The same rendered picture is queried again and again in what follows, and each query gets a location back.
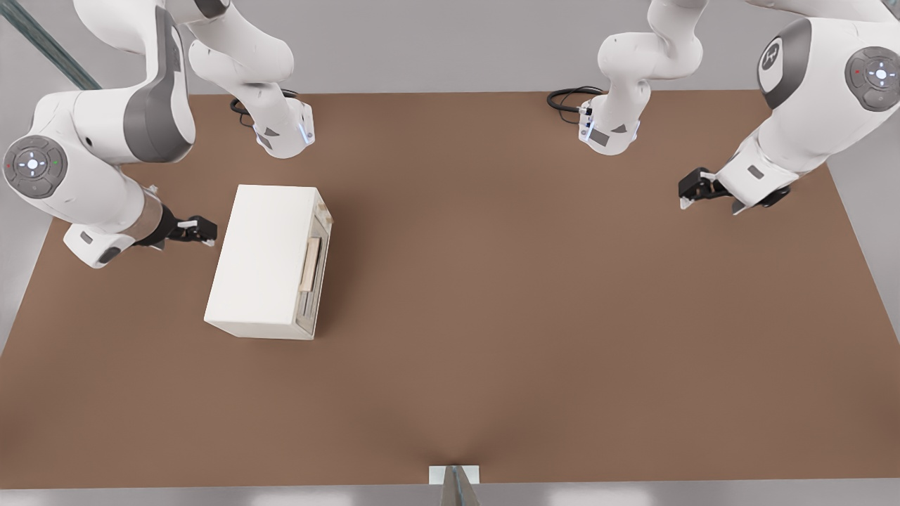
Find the white oven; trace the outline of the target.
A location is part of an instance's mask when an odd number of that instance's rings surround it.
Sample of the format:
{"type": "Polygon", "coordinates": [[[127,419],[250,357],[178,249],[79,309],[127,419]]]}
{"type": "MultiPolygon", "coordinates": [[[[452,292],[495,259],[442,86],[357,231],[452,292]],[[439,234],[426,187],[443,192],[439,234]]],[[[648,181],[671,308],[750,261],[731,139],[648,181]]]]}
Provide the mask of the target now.
{"type": "Polygon", "coordinates": [[[305,340],[295,324],[315,187],[238,186],[205,321],[236,337],[305,340]]]}

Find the oven door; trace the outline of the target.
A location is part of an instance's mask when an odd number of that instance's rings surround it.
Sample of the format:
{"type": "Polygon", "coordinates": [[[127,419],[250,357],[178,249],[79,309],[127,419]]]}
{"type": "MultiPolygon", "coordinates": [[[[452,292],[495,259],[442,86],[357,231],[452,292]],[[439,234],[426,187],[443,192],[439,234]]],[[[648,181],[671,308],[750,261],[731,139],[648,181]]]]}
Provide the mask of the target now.
{"type": "Polygon", "coordinates": [[[303,339],[306,340],[314,339],[316,331],[319,300],[321,300],[324,271],[327,265],[329,237],[333,224],[333,218],[328,211],[327,205],[325,205],[324,202],[321,201],[321,199],[318,199],[315,202],[311,210],[312,215],[311,227],[309,227],[309,238],[321,237],[322,241],[321,253],[319,253],[317,275],[313,291],[300,292],[298,288],[298,299],[295,309],[295,324],[302,331],[303,339]]]}

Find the silver frame post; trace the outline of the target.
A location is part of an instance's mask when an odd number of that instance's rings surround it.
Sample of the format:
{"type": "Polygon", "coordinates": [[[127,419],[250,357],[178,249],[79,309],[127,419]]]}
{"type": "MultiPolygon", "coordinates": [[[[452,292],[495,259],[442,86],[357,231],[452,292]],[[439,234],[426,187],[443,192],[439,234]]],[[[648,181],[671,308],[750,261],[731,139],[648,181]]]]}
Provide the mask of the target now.
{"type": "Polygon", "coordinates": [[[473,484],[481,483],[479,465],[432,465],[430,485],[441,486],[439,506],[481,506],[473,484]]]}
{"type": "Polygon", "coordinates": [[[0,15],[32,47],[81,90],[102,89],[99,83],[28,13],[17,0],[0,0],[0,15]]]}

